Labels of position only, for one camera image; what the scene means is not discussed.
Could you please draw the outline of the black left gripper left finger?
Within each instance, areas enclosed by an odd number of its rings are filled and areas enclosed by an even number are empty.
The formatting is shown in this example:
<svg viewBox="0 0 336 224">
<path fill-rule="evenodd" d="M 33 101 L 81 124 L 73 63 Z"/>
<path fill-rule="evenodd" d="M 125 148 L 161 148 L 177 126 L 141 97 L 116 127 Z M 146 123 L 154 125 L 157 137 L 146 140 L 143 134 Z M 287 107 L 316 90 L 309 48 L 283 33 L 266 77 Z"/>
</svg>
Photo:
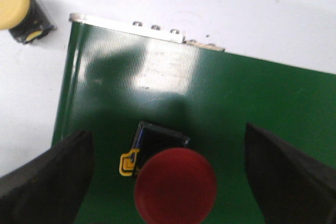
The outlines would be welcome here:
<svg viewBox="0 0 336 224">
<path fill-rule="evenodd" d="M 1 223 L 74 223 L 93 172 L 92 133 L 72 133 L 1 177 Z"/>
</svg>

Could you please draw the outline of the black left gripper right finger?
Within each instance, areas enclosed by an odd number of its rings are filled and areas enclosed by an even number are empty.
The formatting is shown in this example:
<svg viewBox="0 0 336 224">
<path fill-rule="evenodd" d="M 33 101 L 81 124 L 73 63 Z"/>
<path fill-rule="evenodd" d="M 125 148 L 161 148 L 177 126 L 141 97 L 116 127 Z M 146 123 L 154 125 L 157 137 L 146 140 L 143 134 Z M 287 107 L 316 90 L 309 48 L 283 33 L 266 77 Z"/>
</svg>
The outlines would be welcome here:
<svg viewBox="0 0 336 224">
<path fill-rule="evenodd" d="M 335 169 L 246 125 L 245 172 L 265 223 L 335 223 Z"/>
</svg>

